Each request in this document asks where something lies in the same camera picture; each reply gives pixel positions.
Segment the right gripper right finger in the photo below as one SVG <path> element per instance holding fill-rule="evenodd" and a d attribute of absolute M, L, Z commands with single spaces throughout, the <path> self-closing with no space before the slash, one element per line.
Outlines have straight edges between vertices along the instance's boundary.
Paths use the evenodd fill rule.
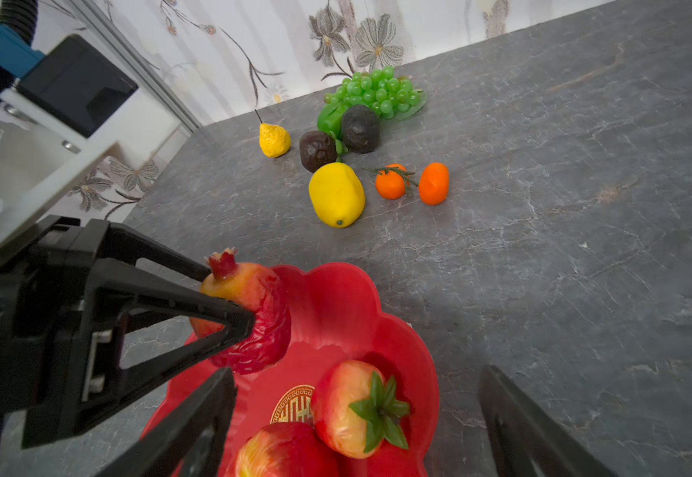
<path fill-rule="evenodd" d="M 481 370 L 478 398 L 500 476 L 612 476 L 500 369 Z"/>

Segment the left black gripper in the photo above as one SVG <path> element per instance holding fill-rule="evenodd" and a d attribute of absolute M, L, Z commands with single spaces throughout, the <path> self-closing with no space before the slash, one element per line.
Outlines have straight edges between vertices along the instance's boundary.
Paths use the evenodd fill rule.
<path fill-rule="evenodd" d="M 121 224 L 51 216 L 0 246 L 0 441 L 6 416 L 43 409 L 36 445 L 63 431 L 64 392 L 87 431 L 191 366 L 250 335 L 252 312 L 137 267 L 141 258 L 198 279 L 206 266 Z M 125 337 L 177 316 L 221 324 L 203 338 L 128 368 Z M 70 357 L 80 328 L 85 360 Z"/>

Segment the dark red pomegranate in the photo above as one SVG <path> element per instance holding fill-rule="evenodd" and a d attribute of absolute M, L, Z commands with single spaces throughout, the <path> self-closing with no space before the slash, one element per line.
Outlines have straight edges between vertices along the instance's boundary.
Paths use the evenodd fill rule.
<path fill-rule="evenodd" d="M 229 300 L 252 312 L 255 325 L 248 339 L 210 358 L 218 368 L 237 375 L 250 375 L 278 363 L 290 345 L 292 316 L 284 284 L 271 268 L 252 262 L 237 262 L 237 251 L 227 248 L 207 258 L 211 274 L 199 291 Z"/>

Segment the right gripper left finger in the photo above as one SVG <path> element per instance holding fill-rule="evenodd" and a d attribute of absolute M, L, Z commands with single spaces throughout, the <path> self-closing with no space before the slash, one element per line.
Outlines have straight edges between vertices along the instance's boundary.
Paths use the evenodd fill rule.
<path fill-rule="evenodd" d="M 210 376 L 101 476 L 215 476 L 237 397 L 233 374 Z"/>

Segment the green grape bunch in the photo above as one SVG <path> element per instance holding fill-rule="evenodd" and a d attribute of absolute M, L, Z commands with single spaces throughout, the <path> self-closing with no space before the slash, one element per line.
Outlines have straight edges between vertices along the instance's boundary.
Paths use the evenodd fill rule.
<path fill-rule="evenodd" d="M 335 93 L 326 93 L 324 101 L 319 119 L 337 117 L 349 107 L 365 105 L 380 118 L 403 120 L 425 106 L 427 93 L 408 77 L 396 77 L 393 67 L 385 67 L 343 79 Z"/>

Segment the red flower-shaped fruit bowl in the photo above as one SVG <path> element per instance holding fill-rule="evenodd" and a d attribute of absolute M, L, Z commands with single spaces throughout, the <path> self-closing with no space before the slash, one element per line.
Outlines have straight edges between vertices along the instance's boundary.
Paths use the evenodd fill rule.
<path fill-rule="evenodd" d="M 371 279 L 351 264 L 326 264 L 310 272 L 271 268 L 282 280 L 292 316 L 286 355 L 259 373 L 234 375 L 238 389 L 220 466 L 227 476 L 240 448 L 273 423 L 306 423 L 315 431 L 311 399 L 327 371 L 363 361 L 398 381 L 398 398 L 411 406 L 401 422 L 409 448 L 387 442 L 367 459 L 336 453 L 338 476 L 421 476 L 439 415 L 439 384 L 431 354 L 407 324 L 383 312 Z M 172 379 L 155 413 L 164 419 L 218 369 L 210 360 Z"/>

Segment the yellow lemon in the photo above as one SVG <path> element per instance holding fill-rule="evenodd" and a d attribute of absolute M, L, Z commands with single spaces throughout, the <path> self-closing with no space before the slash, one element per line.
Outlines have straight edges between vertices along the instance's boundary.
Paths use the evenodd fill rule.
<path fill-rule="evenodd" d="M 366 197 L 355 171 L 333 162 L 320 167 L 310 178 L 308 193 L 315 214 L 332 228 L 351 226 L 362 215 Z"/>

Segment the orange tangerine with stem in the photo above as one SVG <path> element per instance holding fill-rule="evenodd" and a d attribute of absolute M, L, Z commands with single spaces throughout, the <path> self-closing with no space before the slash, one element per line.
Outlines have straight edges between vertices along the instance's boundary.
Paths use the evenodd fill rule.
<path fill-rule="evenodd" d="M 375 188 L 378 194 L 386 200 L 401 199 L 407 193 L 409 186 L 417 187 L 414 172 L 404 165 L 390 164 L 380 168 L 365 168 L 365 171 L 375 176 Z"/>

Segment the green lime fruit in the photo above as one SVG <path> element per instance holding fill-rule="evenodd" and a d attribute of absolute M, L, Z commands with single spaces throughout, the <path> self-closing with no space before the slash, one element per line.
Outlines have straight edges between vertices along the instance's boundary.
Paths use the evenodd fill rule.
<path fill-rule="evenodd" d="M 341 138 L 342 116 L 348 111 L 346 103 L 328 103 L 318 115 L 316 126 L 334 139 Z"/>

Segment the red apple fruit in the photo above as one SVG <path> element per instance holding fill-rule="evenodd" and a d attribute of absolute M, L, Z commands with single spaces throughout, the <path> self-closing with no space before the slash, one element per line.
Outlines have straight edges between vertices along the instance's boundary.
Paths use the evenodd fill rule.
<path fill-rule="evenodd" d="M 306 423 L 273 423 L 237 452 L 227 476 L 338 476 L 336 453 Z"/>

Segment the plain orange tangerine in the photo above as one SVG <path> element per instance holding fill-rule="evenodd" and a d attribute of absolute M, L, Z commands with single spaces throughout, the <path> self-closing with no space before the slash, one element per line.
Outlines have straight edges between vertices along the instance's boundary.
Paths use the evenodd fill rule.
<path fill-rule="evenodd" d="M 437 206 L 445 201 L 449 189 L 449 170 L 441 163 L 431 163 L 421 175 L 419 197 L 429 206 Z"/>

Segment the dark avocado upper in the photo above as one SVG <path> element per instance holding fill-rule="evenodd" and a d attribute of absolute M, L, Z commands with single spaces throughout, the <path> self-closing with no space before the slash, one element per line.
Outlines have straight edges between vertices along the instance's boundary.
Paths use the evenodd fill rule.
<path fill-rule="evenodd" d="M 341 119 L 341 141 L 356 153 L 369 153 L 380 145 L 378 115 L 366 105 L 353 105 Z"/>

